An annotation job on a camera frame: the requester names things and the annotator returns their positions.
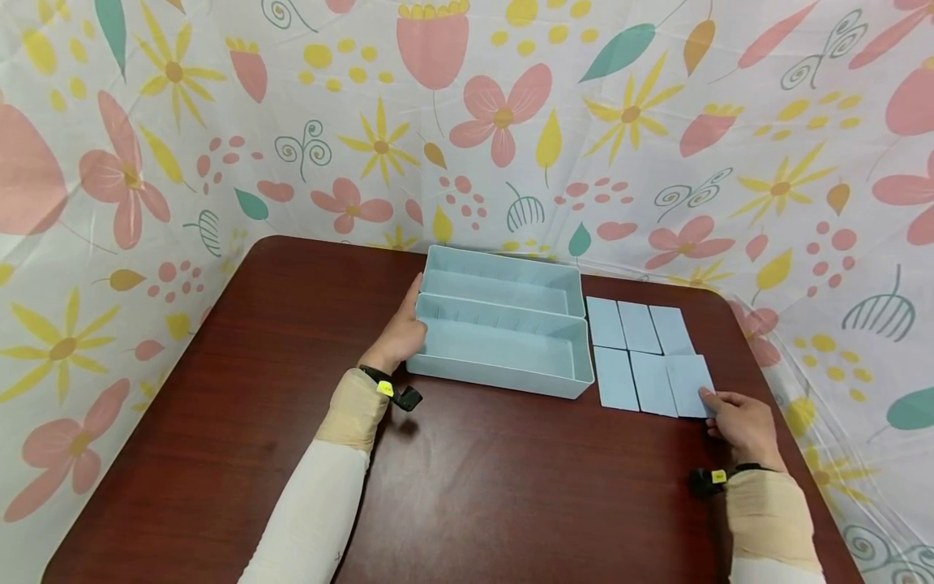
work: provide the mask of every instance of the light blue card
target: light blue card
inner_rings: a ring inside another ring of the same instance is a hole
[[[661,355],[632,351],[630,363],[642,411],[677,418],[678,410],[674,406],[672,388],[668,384],[665,358]]]
[[[694,345],[687,334],[685,318],[681,308],[674,306],[650,306],[652,322],[655,323],[655,332],[661,342],[661,350],[666,355],[693,355]]]
[[[715,392],[703,355],[669,355],[665,357],[668,380],[672,384],[674,406],[681,418],[708,418],[712,415],[701,401],[702,387]]]
[[[639,398],[632,382],[630,356],[625,350],[594,347],[597,365],[597,384],[600,386],[600,404],[603,407],[639,411]]]
[[[655,335],[655,325],[652,324],[652,317],[649,316],[648,306],[621,301],[617,304],[629,350],[660,355],[661,345]]]
[[[587,315],[590,320],[590,337],[596,347],[625,349],[623,323],[619,319],[616,300],[587,297]]]

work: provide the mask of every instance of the divided organizer tray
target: divided organizer tray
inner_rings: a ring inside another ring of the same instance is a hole
[[[433,246],[410,373],[574,399],[594,381],[580,272]]]

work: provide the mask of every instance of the floral backdrop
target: floral backdrop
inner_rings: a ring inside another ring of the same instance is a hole
[[[288,234],[723,294],[865,579],[934,582],[934,2],[228,4],[0,1],[5,581]]]

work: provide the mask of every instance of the yellow flower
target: yellow flower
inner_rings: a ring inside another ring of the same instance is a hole
[[[690,278],[679,278],[678,276],[668,276],[668,279],[674,282],[679,286],[690,286],[691,288],[703,288],[704,290],[709,290],[711,292],[719,293],[720,290],[716,286],[712,286],[711,282],[716,282],[720,279],[729,278],[733,275],[732,272],[722,272],[720,274],[716,273],[716,270],[720,268],[720,264],[723,263],[723,260],[717,260],[709,268],[703,270],[702,268],[696,267],[694,271],[691,272]]]
[[[70,375],[68,364],[87,369],[94,373],[106,373],[106,368],[94,359],[79,353],[84,349],[94,349],[102,347],[113,342],[112,336],[94,336],[91,334],[110,322],[114,315],[120,310],[120,306],[114,306],[107,312],[97,317],[88,326],[84,327],[80,333],[75,334],[75,327],[78,325],[78,306],[80,297],[78,288],[73,288],[68,296],[68,304],[64,309],[64,332],[59,332],[48,319],[25,306],[12,303],[10,305],[13,314],[22,323],[30,333],[35,335],[45,344],[42,349],[19,345],[8,349],[0,350],[0,355],[13,357],[14,359],[41,359],[43,363],[37,368],[27,373],[22,379],[14,383],[6,391],[0,393],[0,403],[12,399],[21,393],[31,390],[35,385],[51,373],[53,367],[58,370],[58,400],[59,405],[64,402],[68,394],[68,385]]]
[[[389,169],[386,167],[387,159],[389,159],[389,161],[392,163],[392,166],[395,167],[396,171],[400,175],[404,175],[405,172],[403,172],[403,168],[402,165],[399,164],[399,160],[396,159],[397,156],[409,164],[418,166],[418,160],[413,158],[410,154],[392,146],[392,144],[401,138],[408,130],[409,124],[407,121],[399,124],[396,129],[392,131],[392,134],[390,134],[389,137],[386,136],[386,110],[383,109],[382,96],[380,96],[379,101],[376,102],[376,133],[373,133],[373,128],[370,126],[370,122],[366,120],[363,112],[360,114],[360,120],[363,124],[363,131],[366,132],[365,141],[347,137],[345,135],[338,136],[341,141],[354,150],[373,153],[373,156],[370,157],[370,160],[366,163],[366,166],[363,167],[363,173],[360,175],[360,178],[370,174],[370,171],[373,170],[377,160],[379,161],[379,169],[383,174],[383,182],[386,183],[386,186],[389,186]]]
[[[758,178],[750,177],[740,177],[740,182],[743,186],[753,192],[764,192],[760,197],[757,197],[746,203],[738,211],[730,215],[731,217],[736,217],[742,215],[746,211],[761,206],[759,211],[756,212],[756,215],[753,216],[753,219],[749,221],[749,225],[752,226],[753,223],[758,221],[765,212],[769,210],[772,202],[775,202],[775,214],[781,215],[785,211],[785,206],[788,204],[788,199],[796,203],[801,203],[802,205],[808,205],[811,203],[811,197],[804,196],[800,192],[795,190],[795,187],[799,187],[802,184],[806,184],[813,180],[818,180],[821,177],[832,173],[837,169],[836,166],[831,166],[829,168],[823,168],[817,172],[813,172],[810,175],[802,176],[817,157],[817,154],[820,153],[820,150],[824,148],[824,142],[818,144],[813,150],[807,153],[804,158],[801,159],[792,170],[788,172],[788,163],[789,159],[786,156],[782,163],[779,164],[778,170],[775,172],[775,179],[772,182],[767,180],[759,180]]]
[[[626,134],[627,128],[630,130],[630,142],[632,142],[632,147],[636,150],[639,149],[639,126],[643,126],[646,130],[656,135],[668,135],[668,130],[665,129],[665,126],[662,125],[660,121],[645,114],[650,108],[657,106],[685,88],[684,84],[672,85],[668,89],[656,93],[653,97],[649,98],[648,94],[652,92],[652,89],[655,87],[655,82],[658,81],[658,75],[661,73],[662,66],[665,65],[665,57],[667,55],[668,52],[665,51],[658,57],[658,61],[655,63],[655,66],[652,67],[652,70],[648,72],[648,77],[645,78],[645,82],[639,89],[639,93],[636,94],[634,98],[632,94],[636,89],[636,79],[635,76],[630,75],[630,80],[626,84],[626,93],[623,96],[622,107],[610,107],[592,101],[586,97],[584,98],[590,113],[600,120],[609,121],[614,124],[614,126],[587,151],[585,156],[599,150],[601,146],[606,144],[607,140],[613,137],[613,134],[616,134],[616,139],[613,141],[613,146],[610,148],[610,164],[612,164],[613,159],[616,157],[616,151],[619,150],[619,145],[623,141],[623,136]]]
[[[156,45],[156,49],[159,50],[159,54],[157,55],[156,52],[152,50],[149,43],[143,40],[139,35],[136,35],[136,42],[139,43],[139,48],[146,53],[149,60],[152,61],[152,64],[161,69],[161,72],[147,81],[139,92],[144,95],[158,95],[171,83],[172,113],[175,114],[176,128],[179,130],[181,129],[181,104],[179,100],[185,102],[188,111],[198,120],[198,123],[207,127],[205,126],[205,121],[201,119],[201,114],[198,112],[198,108],[191,99],[188,90],[192,90],[203,99],[213,102],[214,97],[207,92],[204,85],[194,80],[194,78],[224,81],[227,77],[223,73],[220,73],[220,71],[215,71],[214,69],[183,66],[181,60],[185,58],[189,42],[191,42],[191,23],[185,22],[181,30],[178,31],[175,55],[173,55],[171,49],[169,49],[169,44],[165,39],[163,30],[159,27],[159,23],[156,21],[155,17],[152,16],[149,7],[146,6],[145,2],[141,4],[143,5],[143,13],[146,15],[146,23],[149,25],[149,31],[152,33],[152,40]]]
[[[840,509],[830,496],[831,487],[855,501],[871,503],[869,497],[861,491],[857,491],[848,486],[846,481],[868,477],[869,475],[877,473],[877,469],[866,468],[864,466],[852,466],[850,464],[850,459],[846,456],[823,462],[820,459],[820,455],[817,453],[817,449],[813,445],[808,446],[808,448],[804,450],[804,461],[811,469],[814,482],[817,483],[817,487],[820,489],[821,494],[824,495],[824,500],[827,501],[827,505],[830,507],[831,511],[840,514]]]
[[[396,235],[395,238],[390,234],[383,234],[386,238],[386,245],[381,243],[371,243],[367,244],[372,248],[382,248],[382,249],[395,249],[396,251],[406,251],[411,248],[418,242],[417,237],[409,237],[403,241],[403,227],[400,223],[396,224]]]

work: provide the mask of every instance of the hand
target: hand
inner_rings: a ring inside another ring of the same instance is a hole
[[[707,388],[700,388],[700,398],[715,413],[707,419],[707,434],[729,442],[736,464],[759,463],[787,472],[769,406],[740,393]]]
[[[389,320],[382,335],[360,357],[360,364],[378,369],[392,375],[405,361],[416,353],[425,343],[428,327],[415,318],[415,302],[418,288],[421,286],[421,274],[409,286],[408,292],[399,310]]]

